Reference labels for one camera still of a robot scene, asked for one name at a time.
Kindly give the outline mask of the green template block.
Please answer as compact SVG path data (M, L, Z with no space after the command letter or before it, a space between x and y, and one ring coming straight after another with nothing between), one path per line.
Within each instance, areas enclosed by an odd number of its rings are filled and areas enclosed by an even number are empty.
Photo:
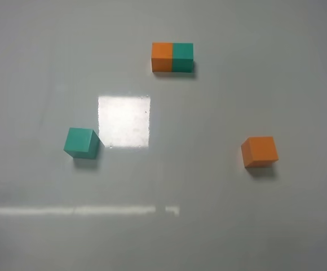
M172 72L192 73L193 63L193 43L173 43Z

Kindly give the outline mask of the green cube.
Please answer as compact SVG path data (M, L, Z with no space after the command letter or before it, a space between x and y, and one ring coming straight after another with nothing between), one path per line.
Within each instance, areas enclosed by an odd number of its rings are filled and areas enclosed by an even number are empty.
M69 128L64 151L74 159L96 159L99 145L93 129Z

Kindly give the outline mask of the orange template block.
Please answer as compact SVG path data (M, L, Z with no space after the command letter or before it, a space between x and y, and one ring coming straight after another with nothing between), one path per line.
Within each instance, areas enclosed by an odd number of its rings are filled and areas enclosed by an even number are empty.
M153 42L152 72L171 72L173 68L173 43Z

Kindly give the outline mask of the orange cube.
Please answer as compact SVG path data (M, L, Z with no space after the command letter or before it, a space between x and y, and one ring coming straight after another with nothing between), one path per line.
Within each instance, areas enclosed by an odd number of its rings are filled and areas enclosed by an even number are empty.
M241 152L245 168L270 167L279 160L273 137L249 137Z

